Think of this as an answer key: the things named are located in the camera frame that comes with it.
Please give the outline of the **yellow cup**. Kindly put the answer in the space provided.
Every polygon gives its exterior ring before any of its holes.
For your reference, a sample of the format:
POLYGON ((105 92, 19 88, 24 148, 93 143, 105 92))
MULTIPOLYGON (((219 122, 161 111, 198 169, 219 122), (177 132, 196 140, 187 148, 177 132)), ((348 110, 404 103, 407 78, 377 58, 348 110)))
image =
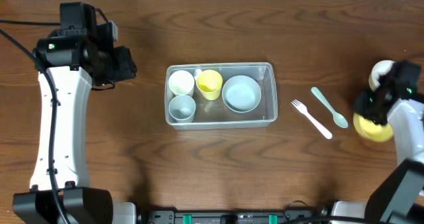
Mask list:
POLYGON ((223 78, 215 70, 205 70, 200 72, 196 79, 196 86, 202 96, 209 101, 216 100, 221 94, 223 78))

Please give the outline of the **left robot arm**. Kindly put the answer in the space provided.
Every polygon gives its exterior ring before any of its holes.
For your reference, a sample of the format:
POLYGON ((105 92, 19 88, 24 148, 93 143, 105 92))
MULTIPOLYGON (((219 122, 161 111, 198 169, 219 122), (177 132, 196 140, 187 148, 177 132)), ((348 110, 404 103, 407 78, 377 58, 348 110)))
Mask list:
POLYGON ((13 211, 25 223, 136 223, 132 202, 113 200, 92 188, 85 158, 85 118, 93 87, 135 77, 130 50, 87 36, 38 41, 40 142, 27 193, 13 196, 13 211))

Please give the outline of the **white bowl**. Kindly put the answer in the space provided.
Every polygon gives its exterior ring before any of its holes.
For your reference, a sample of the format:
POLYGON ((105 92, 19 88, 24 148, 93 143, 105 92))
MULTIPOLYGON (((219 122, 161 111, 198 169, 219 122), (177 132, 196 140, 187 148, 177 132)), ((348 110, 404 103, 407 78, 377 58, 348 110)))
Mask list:
POLYGON ((393 60, 382 60, 373 66, 368 78, 368 84, 372 91, 378 89, 380 86, 380 77, 385 76, 391 70, 394 63, 393 60))

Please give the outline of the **grey-blue bowl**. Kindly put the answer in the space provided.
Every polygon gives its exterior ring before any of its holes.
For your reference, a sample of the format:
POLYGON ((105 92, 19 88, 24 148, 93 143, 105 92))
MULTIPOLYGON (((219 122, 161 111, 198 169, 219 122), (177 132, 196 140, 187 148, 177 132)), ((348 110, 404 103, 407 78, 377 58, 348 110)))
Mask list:
POLYGON ((260 85, 248 76, 233 76, 222 89, 225 105, 236 113, 248 113, 256 109, 261 102, 260 85))

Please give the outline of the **yellow bowl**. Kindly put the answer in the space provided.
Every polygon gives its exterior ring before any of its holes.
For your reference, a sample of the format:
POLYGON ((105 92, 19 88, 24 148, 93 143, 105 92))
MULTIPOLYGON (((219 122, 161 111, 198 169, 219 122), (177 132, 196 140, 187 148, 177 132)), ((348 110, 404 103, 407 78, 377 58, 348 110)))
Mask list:
POLYGON ((361 137, 374 142, 386 142, 394 135, 390 124, 376 125, 358 113, 353 114, 353 124, 356 132, 361 137))

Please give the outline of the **mint green plastic spoon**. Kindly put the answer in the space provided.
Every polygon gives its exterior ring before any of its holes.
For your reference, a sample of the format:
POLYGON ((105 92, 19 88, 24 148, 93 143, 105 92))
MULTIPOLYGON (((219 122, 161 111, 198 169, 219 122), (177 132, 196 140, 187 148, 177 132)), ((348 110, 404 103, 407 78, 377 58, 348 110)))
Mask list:
POLYGON ((337 113, 334 110, 334 108, 327 101, 327 99, 321 93, 321 91, 317 87, 312 87, 311 92, 331 112, 331 115, 333 116, 334 123, 337 126, 339 126, 340 128, 347 129, 348 128, 348 121, 345 119, 345 117, 343 115, 341 115, 340 113, 337 113))

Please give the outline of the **grey cup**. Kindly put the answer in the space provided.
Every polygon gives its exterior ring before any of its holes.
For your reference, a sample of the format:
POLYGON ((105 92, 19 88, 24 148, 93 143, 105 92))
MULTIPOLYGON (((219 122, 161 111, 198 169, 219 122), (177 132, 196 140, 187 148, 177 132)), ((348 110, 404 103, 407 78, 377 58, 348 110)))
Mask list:
POLYGON ((178 123, 190 123, 195 116, 196 104, 188 95, 175 96, 169 104, 170 115, 178 123))

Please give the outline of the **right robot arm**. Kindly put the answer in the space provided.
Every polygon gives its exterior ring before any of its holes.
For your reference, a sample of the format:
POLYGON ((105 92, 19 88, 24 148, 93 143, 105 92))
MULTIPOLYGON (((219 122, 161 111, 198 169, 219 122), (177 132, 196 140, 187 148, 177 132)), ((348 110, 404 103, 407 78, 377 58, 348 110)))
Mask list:
POLYGON ((330 223, 422 223, 423 96, 412 85, 381 85, 362 94, 355 111, 394 132, 397 168, 363 203, 336 202, 330 223))

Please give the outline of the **white cup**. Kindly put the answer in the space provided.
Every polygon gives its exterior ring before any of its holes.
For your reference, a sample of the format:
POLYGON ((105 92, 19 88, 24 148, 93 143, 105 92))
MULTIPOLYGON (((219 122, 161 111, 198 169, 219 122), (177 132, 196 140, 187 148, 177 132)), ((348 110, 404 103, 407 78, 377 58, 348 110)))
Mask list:
POLYGON ((168 87, 175 96, 187 95, 192 97, 194 85, 194 77, 185 70, 178 70, 174 72, 168 80, 168 87))

